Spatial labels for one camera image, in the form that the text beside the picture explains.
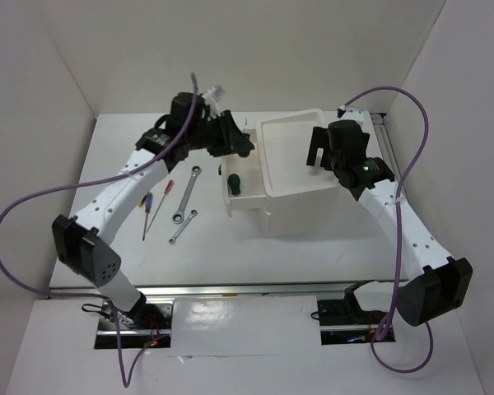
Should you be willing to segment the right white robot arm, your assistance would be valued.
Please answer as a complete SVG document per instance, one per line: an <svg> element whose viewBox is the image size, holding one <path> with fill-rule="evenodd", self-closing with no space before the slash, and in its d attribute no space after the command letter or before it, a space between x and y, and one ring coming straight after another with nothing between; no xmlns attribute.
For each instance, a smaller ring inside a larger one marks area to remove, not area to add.
<svg viewBox="0 0 494 395"><path fill-rule="evenodd" d="M473 267L466 258L454 258L431 235L398 191L392 170L379 157L366 154L369 140L354 120L338 120L326 128L315 126L306 164L332 171L401 248L409 281L398 290L396 309L406 323L416 327L462 305Z"/></svg>

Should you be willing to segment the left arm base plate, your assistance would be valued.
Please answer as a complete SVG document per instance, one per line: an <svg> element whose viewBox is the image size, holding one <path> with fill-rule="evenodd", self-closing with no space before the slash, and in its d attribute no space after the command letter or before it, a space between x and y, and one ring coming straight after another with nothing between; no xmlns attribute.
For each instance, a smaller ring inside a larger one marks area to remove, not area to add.
<svg viewBox="0 0 494 395"><path fill-rule="evenodd" d="M155 308L145 313L144 318L138 323L119 313L122 349L140 349L148 342L150 342L151 349L170 348L174 302L160 300L154 305ZM94 314L98 318L94 348L115 350L117 348L116 324L110 307L106 303L85 303L81 306L81 310L83 313Z"/></svg>

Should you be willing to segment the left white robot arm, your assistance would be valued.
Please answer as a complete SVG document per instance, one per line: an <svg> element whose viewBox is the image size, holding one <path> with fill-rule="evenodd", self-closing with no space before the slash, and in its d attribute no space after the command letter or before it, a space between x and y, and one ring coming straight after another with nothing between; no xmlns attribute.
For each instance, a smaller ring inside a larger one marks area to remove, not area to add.
<svg viewBox="0 0 494 395"><path fill-rule="evenodd" d="M254 149L231 112L220 109L223 95L220 86L202 94L179 93L170 112L139 138L116 180L74 216L58 216L52 224L59 261L94 285L127 328L139 327L153 314L145 295L122 273L121 258L111 248L138 199L191 151L204 149L213 157L246 157Z"/></svg>

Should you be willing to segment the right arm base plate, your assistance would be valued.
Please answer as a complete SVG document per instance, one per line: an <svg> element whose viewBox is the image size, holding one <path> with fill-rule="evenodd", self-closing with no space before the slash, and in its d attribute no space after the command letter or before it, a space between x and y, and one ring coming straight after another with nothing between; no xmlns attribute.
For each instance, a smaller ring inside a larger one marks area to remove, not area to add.
<svg viewBox="0 0 494 395"><path fill-rule="evenodd" d="M371 343L386 313L364 311L357 302L318 300L317 310L310 317L319 323L323 346Z"/></svg>

